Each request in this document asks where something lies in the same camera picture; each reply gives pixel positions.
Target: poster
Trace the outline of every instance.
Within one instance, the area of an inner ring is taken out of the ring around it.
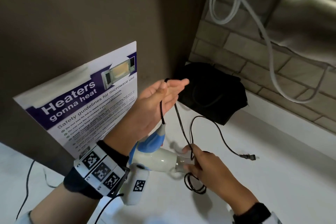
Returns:
[[[74,158],[103,139],[137,98],[133,42],[28,90],[14,100]]]

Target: hand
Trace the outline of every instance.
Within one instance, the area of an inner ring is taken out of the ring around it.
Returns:
[[[134,144],[145,137],[174,106],[188,79],[157,81],[146,88],[122,120],[104,138],[105,143],[121,154],[128,155]]]
[[[226,165],[213,153],[203,152],[197,145],[192,144],[195,155],[195,165],[187,164],[185,169],[195,175],[205,186],[226,201],[236,215],[249,210],[257,198],[244,187],[230,172]],[[182,152],[190,150],[187,145]]]

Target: person's right hand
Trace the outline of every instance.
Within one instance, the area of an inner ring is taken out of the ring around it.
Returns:
[[[202,151],[195,144],[191,144],[191,147],[195,155],[195,165],[186,164],[185,169],[226,201],[235,214],[245,213],[258,202],[252,192],[233,176],[219,157],[213,153]],[[190,147],[187,145],[182,152],[186,153],[189,150]]]

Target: white cable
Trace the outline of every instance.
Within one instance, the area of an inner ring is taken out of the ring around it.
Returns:
[[[322,77],[320,79],[320,81],[318,82],[318,85],[314,91],[314,93],[308,98],[308,99],[305,99],[305,100],[297,100],[295,98],[292,98],[288,95],[286,95],[284,93],[284,91],[281,89],[281,87],[279,86],[278,84],[278,81],[277,81],[277,78],[275,76],[275,73],[274,73],[274,57],[273,57],[273,49],[272,49],[272,44],[271,44],[271,40],[264,28],[264,25],[262,24],[262,22],[260,21],[260,19],[258,18],[258,16],[256,15],[256,13],[254,12],[254,10],[252,9],[252,7],[250,6],[250,4],[246,1],[246,0],[234,0],[233,1],[233,6],[232,6],[232,9],[231,9],[231,12],[230,14],[223,20],[219,19],[217,17],[217,15],[215,14],[215,3],[216,3],[216,0],[209,0],[209,12],[210,12],[210,16],[212,18],[212,20],[217,23],[217,24],[225,24],[225,23],[228,23],[230,20],[232,20],[232,18],[236,15],[237,11],[238,11],[238,8],[240,6],[240,3],[243,3],[243,5],[246,7],[246,9],[248,10],[248,12],[251,14],[252,18],[254,19],[254,21],[257,23],[257,26],[259,28],[259,30],[261,31],[264,39],[265,39],[265,42],[266,42],[266,46],[267,46],[267,50],[268,50],[268,57],[269,57],[269,74],[271,76],[271,80],[275,86],[275,88],[279,91],[279,93],[286,99],[292,101],[292,102],[295,102],[295,103],[300,103],[300,104],[304,104],[304,103],[308,103],[310,101],[313,100],[313,98],[316,96],[316,94],[318,93],[318,91],[320,90],[320,87],[321,87],[321,84],[322,84],[322,81],[324,79],[324,76],[326,75],[326,72],[328,71],[329,69],[329,66],[327,66],[322,74]]]

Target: fingernail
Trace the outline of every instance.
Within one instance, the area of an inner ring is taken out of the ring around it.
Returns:
[[[167,87],[167,84],[165,82],[162,82],[160,85],[160,88],[165,89]]]

